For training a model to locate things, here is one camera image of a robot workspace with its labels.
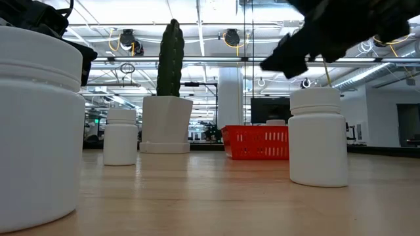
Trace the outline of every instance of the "desk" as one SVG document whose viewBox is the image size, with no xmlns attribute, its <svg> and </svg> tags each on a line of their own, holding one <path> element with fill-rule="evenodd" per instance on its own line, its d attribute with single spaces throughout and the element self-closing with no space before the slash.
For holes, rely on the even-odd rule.
<svg viewBox="0 0 420 236">
<path fill-rule="evenodd" d="M 85 151 L 77 210 L 10 235 L 419 235 L 420 161 L 349 157 L 349 187 L 329 189 L 290 182 L 287 161 L 202 151 L 104 167 Z"/>
</svg>

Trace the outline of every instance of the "computer screen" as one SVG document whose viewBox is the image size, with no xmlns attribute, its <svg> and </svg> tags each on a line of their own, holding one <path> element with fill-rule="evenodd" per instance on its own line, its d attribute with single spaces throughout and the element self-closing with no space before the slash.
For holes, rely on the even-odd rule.
<svg viewBox="0 0 420 236">
<path fill-rule="evenodd" d="M 271 119 L 283 119 L 288 122 L 290 114 L 289 98 L 252 98 L 251 123 L 265 124 Z"/>
</svg>

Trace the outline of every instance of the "ceiling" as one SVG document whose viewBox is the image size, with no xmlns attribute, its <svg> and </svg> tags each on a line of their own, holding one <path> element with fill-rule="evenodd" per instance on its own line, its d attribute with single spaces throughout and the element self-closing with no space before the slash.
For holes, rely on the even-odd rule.
<svg viewBox="0 0 420 236">
<path fill-rule="evenodd" d="M 52 5 L 56 9 L 67 8 L 69 5 L 69 0 L 44 0 L 42 2 Z M 176 18 L 180 22 L 180 28 L 183 30 L 186 41 L 185 56 L 267 57 L 277 46 L 278 41 L 287 33 L 298 30 L 304 20 L 301 14 L 285 4 L 284 1 L 254 0 L 253 10 L 249 4 L 246 6 L 238 4 L 243 2 L 244 0 L 239 2 L 236 0 L 75 0 L 74 10 L 69 17 L 71 29 L 65 33 L 64 38 L 82 45 L 89 45 L 97 51 L 99 56 L 130 56 L 131 53 L 121 47 L 116 51 L 112 50 L 109 44 L 113 48 L 117 48 L 117 38 L 122 30 L 134 29 L 135 37 L 144 47 L 144 56 L 157 56 L 166 24 L 172 18 Z M 417 17 L 410 22 L 419 23 L 420 19 Z M 226 46 L 223 40 L 223 33 L 229 28 L 237 29 L 241 37 L 240 44 L 243 47 L 239 50 Z M 418 31 L 418 28 L 413 28 L 411 37 L 406 42 L 395 45 L 396 50 L 417 40 L 415 36 Z M 371 40 L 350 49 L 346 56 L 373 57 L 375 55 L 372 55 L 372 50 L 375 50 L 379 56 L 391 53 L 388 47 L 374 47 Z M 108 64 L 107 69 L 93 69 L 89 83 L 115 84 L 122 83 L 124 78 L 124 86 L 100 87 L 97 90 L 117 94 L 145 94 L 145 96 L 156 93 L 157 70 L 154 69 L 156 63 L 137 62 L 133 64 L 143 69 L 138 69 L 130 75 L 120 72 L 121 64 L 118 63 Z M 316 66 L 309 68 L 305 74 L 293 80 L 287 80 L 282 73 L 261 71 L 258 63 L 254 68 L 250 63 L 246 65 L 202 63 L 185 65 L 182 70 L 181 82 L 217 83 L 219 68 L 226 66 L 239 67 L 243 75 L 244 92 L 252 92 L 253 88 L 255 94 L 289 94 L 290 91 L 300 88 L 300 82 L 303 79 L 317 81 L 325 75 L 325 69 Z M 328 68 L 330 76 L 334 79 L 356 69 L 358 68 L 354 65 Z M 126 86 L 129 81 L 140 84 L 141 88 Z M 323 84 L 325 81 L 317 81 L 317 83 Z M 388 89 L 401 89 L 402 87 L 406 88 L 403 84 L 395 83 Z M 83 88 L 81 93 L 90 93 L 93 90 L 95 90 L 94 87 Z M 215 104 L 212 92 L 215 91 L 205 86 L 181 87 L 180 90 L 181 94 L 205 94 L 202 97 L 189 96 L 189 99 L 194 100 L 196 104 Z M 141 96 L 121 96 L 121 98 L 140 109 L 142 107 L 143 97 Z M 109 106 L 100 97 L 87 97 L 87 104 L 90 105 L 90 108 Z M 206 112 L 206 116 L 202 116 L 202 111 L 199 110 L 196 110 L 195 113 L 199 113 L 200 118 L 207 120 L 212 118 L 211 112 L 210 114 Z"/>
</svg>

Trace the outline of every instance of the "table surface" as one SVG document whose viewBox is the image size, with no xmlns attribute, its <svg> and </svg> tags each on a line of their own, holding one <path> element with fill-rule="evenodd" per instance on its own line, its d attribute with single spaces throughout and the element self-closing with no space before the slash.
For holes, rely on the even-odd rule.
<svg viewBox="0 0 420 236">
<path fill-rule="evenodd" d="M 350 185 L 307 187 L 287 161 L 223 152 L 140 154 L 104 167 L 85 151 L 77 210 L 5 235 L 420 235 L 420 159 L 349 154 Z"/>
</svg>

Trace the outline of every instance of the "potted plant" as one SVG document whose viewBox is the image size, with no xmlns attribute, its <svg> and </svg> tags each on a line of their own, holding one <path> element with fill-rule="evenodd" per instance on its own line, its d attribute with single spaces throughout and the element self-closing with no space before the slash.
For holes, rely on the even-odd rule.
<svg viewBox="0 0 420 236">
<path fill-rule="evenodd" d="M 143 99 L 142 153 L 188 153 L 191 100 L 179 98 L 184 38 L 177 20 L 163 33 L 157 74 L 157 96 Z"/>
</svg>

